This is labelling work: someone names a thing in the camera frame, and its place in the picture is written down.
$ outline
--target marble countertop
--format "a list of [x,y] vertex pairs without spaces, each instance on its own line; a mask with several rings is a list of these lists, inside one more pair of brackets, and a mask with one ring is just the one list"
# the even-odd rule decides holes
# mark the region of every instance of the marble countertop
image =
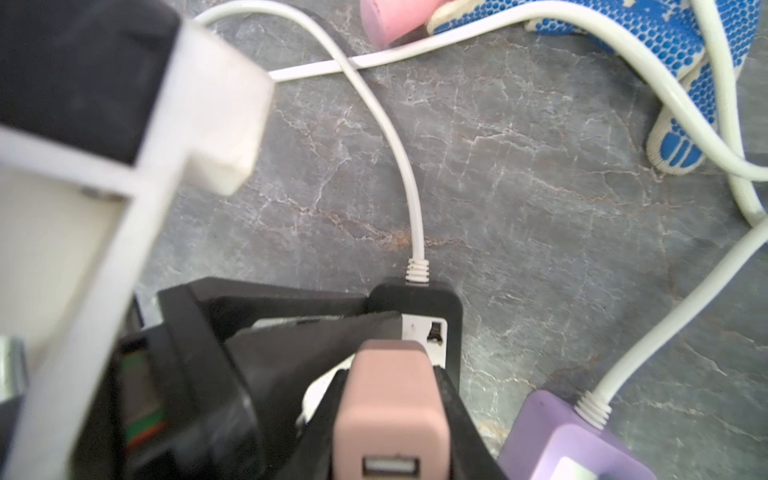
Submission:
[[[215,0],[174,0],[195,15]],[[350,54],[357,3],[293,0]],[[740,80],[748,156],[768,155],[768,15]],[[287,20],[216,30],[266,69],[326,59]],[[586,38],[506,28],[366,71],[402,135],[432,278],[465,307],[461,395],[496,453],[523,399],[593,387],[747,231],[722,174],[662,177],[643,145],[660,105]],[[768,190],[761,188],[763,198]],[[410,255],[394,159],[340,74],[281,84],[256,174],[183,188],[137,288],[202,276],[369,292]],[[610,427],[658,478],[768,478],[768,250],[635,375]]]

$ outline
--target cable strain relief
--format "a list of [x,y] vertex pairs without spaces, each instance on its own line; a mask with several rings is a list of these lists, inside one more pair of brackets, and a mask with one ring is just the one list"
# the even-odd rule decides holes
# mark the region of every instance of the cable strain relief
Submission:
[[429,283],[429,260],[408,259],[406,280],[414,283]]
[[611,406],[600,400],[592,392],[586,392],[576,402],[574,407],[576,413],[587,423],[602,430],[608,423],[608,416],[611,414]]

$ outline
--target pink cylinder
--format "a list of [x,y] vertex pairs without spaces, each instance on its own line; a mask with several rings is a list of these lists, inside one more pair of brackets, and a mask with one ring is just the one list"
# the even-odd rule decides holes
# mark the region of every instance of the pink cylinder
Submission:
[[447,0],[360,0],[360,18],[368,39],[384,48],[424,25]]

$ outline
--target blue and white glove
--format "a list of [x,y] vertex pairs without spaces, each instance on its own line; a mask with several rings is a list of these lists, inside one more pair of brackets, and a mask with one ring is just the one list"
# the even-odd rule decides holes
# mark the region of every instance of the blue and white glove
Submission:
[[[440,7],[427,23],[437,34],[496,12],[536,0],[454,0]],[[704,117],[715,124],[712,70],[704,51],[689,0],[569,0],[600,12],[631,31],[674,74]],[[752,45],[760,18],[760,0],[717,0],[725,26],[733,66],[738,77]],[[559,20],[531,20],[525,28],[541,34],[584,33]],[[646,143],[648,160],[660,171],[682,175],[704,157],[683,128],[663,107]]]

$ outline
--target white power cord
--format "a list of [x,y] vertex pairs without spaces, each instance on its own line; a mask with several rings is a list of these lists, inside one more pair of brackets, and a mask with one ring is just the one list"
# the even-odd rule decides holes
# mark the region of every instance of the white power cord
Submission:
[[392,147],[392,153],[395,155],[397,168],[400,170],[400,176],[402,177],[402,184],[406,189],[408,214],[411,220],[411,243],[413,246],[413,255],[408,262],[406,270],[406,280],[428,283],[429,261],[424,258],[424,226],[422,223],[422,206],[419,201],[419,189],[416,187],[416,179],[413,177],[413,170],[411,169],[406,149],[402,146],[400,136],[397,134],[392,121],[389,120],[389,116],[384,111],[384,107],[379,103],[379,100],[373,94],[366,81],[362,79],[360,73],[349,63],[342,49],[331,39],[330,35],[307,14],[294,7],[269,0],[237,0],[210,8],[199,14],[195,20],[203,25],[210,25],[223,18],[246,13],[277,15],[293,20],[304,27],[328,51],[331,57],[333,57],[334,64],[339,66],[339,70],[344,72],[344,75],[349,79],[349,83],[360,94],[360,97],[366,103],[376,122],[384,132],[389,146]]
[[[569,2],[542,0],[541,2],[519,5],[434,37],[425,38],[387,51],[360,55],[350,59],[344,57],[340,49],[327,37],[327,34],[310,18],[294,8],[276,4],[275,2],[263,2],[260,0],[230,2],[213,7],[211,10],[199,15],[197,20],[204,24],[210,24],[229,15],[262,12],[273,13],[299,22],[320,40],[323,46],[331,53],[334,61],[321,61],[309,65],[272,71],[270,74],[273,79],[276,81],[288,81],[343,71],[359,92],[364,90],[371,95],[372,100],[370,103],[363,96],[363,100],[366,100],[366,104],[369,107],[371,104],[375,104],[381,108],[378,101],[370,93],[367,85],[354,71],[355,68],[369,68],[411,58],[484,34],[488,31],[534,18],[562,20],[589,31],[610,45],[643,77],[654,89],[659,99],[673,112],[675,118],[702,152],[730,175],[729,182],[734,198],[745,218],[753,225],[753,229],[731,249],[712,270],[710,275],[683,302],[675,307],[616,363],[592,392],[587,392],[581,397],[575,407],[576,411],[587,422],[602,429],[611,412],[609,403],[629,377],[708,305],[728,282],[733,279],[745,262],[768,241],[768,218],[766,218],[766,212],[751,183],[751,180],[768,180],[768,167],[754,165],[744,160],[738,118],[736,79],[733,73],[733,59],[730,55],[720,14],[717,11],[714,0],[692,0],[691,3],[710,56],[717,92],[719,125],[723,132],[723,139],[717,136],[715,130],[704,119],[685,90],[677,82],[677,79],[641,41],[608,17],[587,7]],[[306,20],[304,18],[302,20],[297,19],[299,15],[302,15]],[[312,24],[312,28],[305,25],[309,23]],[[331,44],[333,48],[321,39],[323,36],[328,38],[327,43]],[[362,88],[358,88],[355,81],[353,81],[353,73],[357,75],[356,78],[362,83]],[[384,128],[384,123],[391,125],[388,118],[386,118],[386,122],[382,122],[378,117],[376,119],[382,125],[382,129]],[[394,129],[392,129],[392,134],[396,139],[396,143],[402,148],[402,144],[399,138],[396,137]],[[395,150],[395,143],[390,136],[387,136],[387,138],[392,143],[392,149]],[[410,172],[410,166],[407,169],[404,168],[397,154],[396,159],[398,160],[401,174],[404,170]],[[406,184],[407,192],[409,181],[406,179],[405,174],[403,174],[403,183]],[[418,202],[418,194],[415,194],[415,198]],[[420,229],[421,212],[419,211],[418,213]],[[421,252],[421,258],[423,258],[423,246]],[[414,234],[414,259],[416,258],[419,257],[416,255]],[[417,263],[413,267],[420,269],[422,265]]]

